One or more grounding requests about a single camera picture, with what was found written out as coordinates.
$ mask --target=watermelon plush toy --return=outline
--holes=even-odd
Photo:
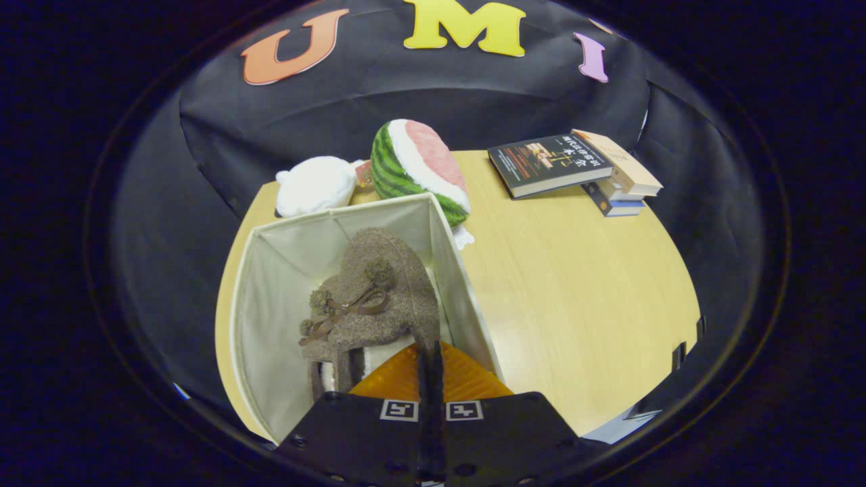
[[[452,228],[469,216],[466,181],[432,128],[414,120],[391,120],[376,133],[370,159],[380,197],[432,192]]]

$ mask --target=wooden table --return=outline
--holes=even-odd
[[[686,266],[650,208],[604,218],[578,186],[512,201],[486,151],[454,156],[472,206],[465,226],[475,236],[462,258],[504,382],[515,393],[542,392],[586,434],[657,386],[679,343],[694,346],[700,311]],[[223,385],[244,424],[264,437],[235,382],[229,312],[243,245],[253,227],[276,220],[278,188],[264,185],[249,207],[216,305]],[[350,205],[378,199],[358,188]]]

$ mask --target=white plush toy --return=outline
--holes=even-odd
[[[349,164],[333,156],[319,156],[276,173],[280,183],[277,212],[288,218],[348,205],[357,181],[355,167],[363,163],[357,160]]]

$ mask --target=fabric storage bin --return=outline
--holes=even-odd
[[[275,443],[313,404],[308,362],[298,345],[310,292],[339,273],[349,240],[369,227],[393,231],[418,254],[437,293],[442,340],[502,380],[453,234],[432,194],[286,218],[250,233],[229,320],[235,380],[254,421]]]

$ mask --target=letter m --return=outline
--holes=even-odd
[[[409,49],[438,49],[448,40],[439,35],[439,24],[461,48],[467,48],[487,29],[478,47],[496,54],[523,56],[520,20],[526,12],[504,3],[485,3],[470,14],[456,0],[404,0],[415,4],[415,32],[403,45]]]

